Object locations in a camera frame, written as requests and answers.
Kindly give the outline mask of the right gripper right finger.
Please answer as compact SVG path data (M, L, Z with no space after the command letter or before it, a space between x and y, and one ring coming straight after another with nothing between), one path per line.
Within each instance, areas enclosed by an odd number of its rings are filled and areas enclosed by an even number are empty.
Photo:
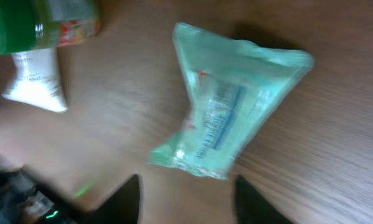
M234 214L237 224L293 224L242 175L234 182Z

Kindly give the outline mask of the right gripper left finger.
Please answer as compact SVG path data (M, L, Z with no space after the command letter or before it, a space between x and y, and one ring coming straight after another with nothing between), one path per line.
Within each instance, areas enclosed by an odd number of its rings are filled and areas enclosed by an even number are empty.
M87 224L138 224L141 203L139 175L133 174L86 219Z

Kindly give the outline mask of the teal wet wipes pack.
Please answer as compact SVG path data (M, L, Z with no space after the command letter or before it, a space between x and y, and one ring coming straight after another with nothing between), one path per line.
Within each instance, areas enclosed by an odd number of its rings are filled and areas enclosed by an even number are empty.
M183 22L172 39L191 108L182 128L151 152L149 163L225 180L243 148L312 69L313 57Z

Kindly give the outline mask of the white floral tube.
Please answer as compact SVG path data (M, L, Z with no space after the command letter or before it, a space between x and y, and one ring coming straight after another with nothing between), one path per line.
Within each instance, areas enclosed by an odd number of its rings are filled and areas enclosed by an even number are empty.
M61 86L57 49L13 53L16 75L2 96L55 113L67 111Z

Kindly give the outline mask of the green lid jar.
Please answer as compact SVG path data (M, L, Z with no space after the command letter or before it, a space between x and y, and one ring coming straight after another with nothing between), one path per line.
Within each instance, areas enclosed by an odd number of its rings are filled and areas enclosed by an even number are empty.
M0 0L0 55L79 44L99 30L97 0Z

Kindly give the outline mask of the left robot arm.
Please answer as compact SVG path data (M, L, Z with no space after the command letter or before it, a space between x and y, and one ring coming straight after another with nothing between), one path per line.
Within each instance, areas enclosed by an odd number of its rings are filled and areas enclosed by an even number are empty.
M0 224L83 223L86 213L24 169L0 170Z

